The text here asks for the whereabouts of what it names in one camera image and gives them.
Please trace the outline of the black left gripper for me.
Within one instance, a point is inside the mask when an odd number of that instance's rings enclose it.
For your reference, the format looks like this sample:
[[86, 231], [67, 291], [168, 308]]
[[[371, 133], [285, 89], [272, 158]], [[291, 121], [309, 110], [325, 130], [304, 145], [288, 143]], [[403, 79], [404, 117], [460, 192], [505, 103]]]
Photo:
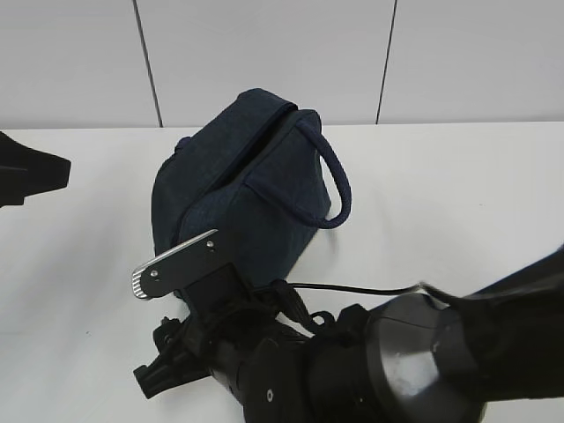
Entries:
[[71, 162], [22, 145], [1, 133], [1, 206], [20, 206], [26, 198], [68, 186]]

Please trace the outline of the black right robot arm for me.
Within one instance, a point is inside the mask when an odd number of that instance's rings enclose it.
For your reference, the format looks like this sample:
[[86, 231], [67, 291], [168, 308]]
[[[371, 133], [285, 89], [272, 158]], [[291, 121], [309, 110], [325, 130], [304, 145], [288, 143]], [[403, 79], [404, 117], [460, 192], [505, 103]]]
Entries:
[[161, 321], [135, 370], [149, 398], [212, 377], [247, 422], [479, 422], [489, 403], [563, 394], [561, 251], [471, 295], [422, 283], [339, 315], [231, 264], [175, 288], [190, 313]]

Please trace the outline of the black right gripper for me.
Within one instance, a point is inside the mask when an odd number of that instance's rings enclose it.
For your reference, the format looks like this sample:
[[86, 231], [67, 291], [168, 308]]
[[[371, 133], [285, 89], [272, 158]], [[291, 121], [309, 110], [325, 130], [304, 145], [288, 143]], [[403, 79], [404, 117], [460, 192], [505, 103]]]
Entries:
[[250, 387], [251, 371], [259, 369], [259, 345], [271, 322], [265, 315], [233, 315], [205, 328], [194, 317], [164, 318], [153, 332], [158, 356], [134, 376], [146, 398], [212, 377], [243, 401], [257, 392]]

